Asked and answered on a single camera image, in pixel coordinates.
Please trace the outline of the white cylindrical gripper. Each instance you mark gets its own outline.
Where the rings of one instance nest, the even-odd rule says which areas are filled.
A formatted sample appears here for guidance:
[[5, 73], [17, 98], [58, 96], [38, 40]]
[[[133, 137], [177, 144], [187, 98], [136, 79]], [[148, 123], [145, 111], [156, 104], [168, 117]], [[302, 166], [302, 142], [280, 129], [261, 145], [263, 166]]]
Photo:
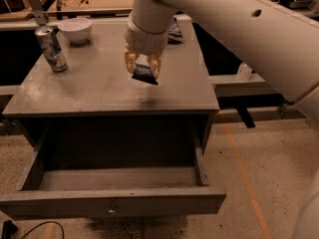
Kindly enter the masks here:
[[136, 19], [131, 14], [125, 29], [125, 62], [127, 71], [135, 71], [135, 62], [143, 54], [157, 79], [160, 75], [162, 51], [167, 46], [169, 17], [150, 14]]

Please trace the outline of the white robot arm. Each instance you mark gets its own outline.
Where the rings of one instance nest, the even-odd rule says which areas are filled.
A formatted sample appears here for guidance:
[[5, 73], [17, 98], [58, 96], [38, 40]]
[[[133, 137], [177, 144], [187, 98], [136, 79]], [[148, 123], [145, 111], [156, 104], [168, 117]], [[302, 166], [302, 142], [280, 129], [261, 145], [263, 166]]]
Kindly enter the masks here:
[[134, 0], [125, 32], [127, 70], [145, 55], [160, 74], [168, 25], [181, 11], [319, 123], [319, 24], [269, 0]]

